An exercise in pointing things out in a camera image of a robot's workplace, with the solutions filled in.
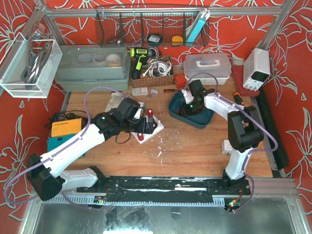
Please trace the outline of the white peg base plate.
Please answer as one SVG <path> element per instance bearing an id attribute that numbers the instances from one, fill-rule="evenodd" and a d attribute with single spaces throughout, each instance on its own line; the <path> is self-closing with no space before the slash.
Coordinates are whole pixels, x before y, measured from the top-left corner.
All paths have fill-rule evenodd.
<path id="1" fill-rule="evenodd" d="M 157 124 L 157 127 L 154 129 L 154 131 L 151 134 L 143 133 L 143 140 L 139 140 L 137 133 L 132 133 L 133 137 L 138 141 L 139 144 L 143 144 L 146 141 L 150 140 L 154 135 L 158 134 L 160 131 L 164 129 L 163 124 L 161 121 L 153 115 L 154 122 Z"/>

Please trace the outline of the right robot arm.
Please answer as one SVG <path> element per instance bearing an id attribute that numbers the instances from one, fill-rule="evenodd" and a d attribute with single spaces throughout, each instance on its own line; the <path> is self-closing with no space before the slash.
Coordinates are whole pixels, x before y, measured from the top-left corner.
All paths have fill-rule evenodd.
<path id="1" fill-rule="evenodd" d="M 215 89 L 207 90 L 200 80 L 190 82 L 188 88 L 181 90 L 183 103 L 178 114 L 190 117 L 209 109 L 223 117 L 228 124 L 228 140 L 232 147 L 230 160 L 222 174 L 222 187 L 232 192 L 243 185 L 246 167 L 252 150 L 264 138 L 260 129 L 257 110 L 253 106 L 244 107 L 224 98 Z"/>

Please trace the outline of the white work glove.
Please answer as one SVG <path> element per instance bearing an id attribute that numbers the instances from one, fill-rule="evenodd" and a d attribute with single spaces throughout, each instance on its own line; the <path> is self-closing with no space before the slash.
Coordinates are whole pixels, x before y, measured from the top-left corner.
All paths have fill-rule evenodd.
<path id="1" fill-rule="evenodd" d="M 111 93 L 111 99 L 107 103 L 105 112 L 108 112 L 113 108 L 117 108 L 119 104 L 122 102 L 122 100 L 123 96 L 120 95 L 119 93 Z"/>

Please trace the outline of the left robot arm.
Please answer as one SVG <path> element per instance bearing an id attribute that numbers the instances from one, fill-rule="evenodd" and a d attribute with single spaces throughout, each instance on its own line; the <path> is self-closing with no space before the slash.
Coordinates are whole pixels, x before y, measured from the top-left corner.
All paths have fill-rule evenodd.
<path id="1" fill-rule="evenodd" d="M 159 121 L 152 110 L 141 115 L 141 105 L 125 98 L 118 107 L 97 114 L 72 138 L 55 149 L 27 160 L 27 179 L 42 201 L 47 201 L 64 190 L 93 187 L 100 178 L 100 170 L 90 166 L 84 170 L 68 171 L 66 168 L 90 149 L 104 143 L 121 132 L 152 134 Z"/>

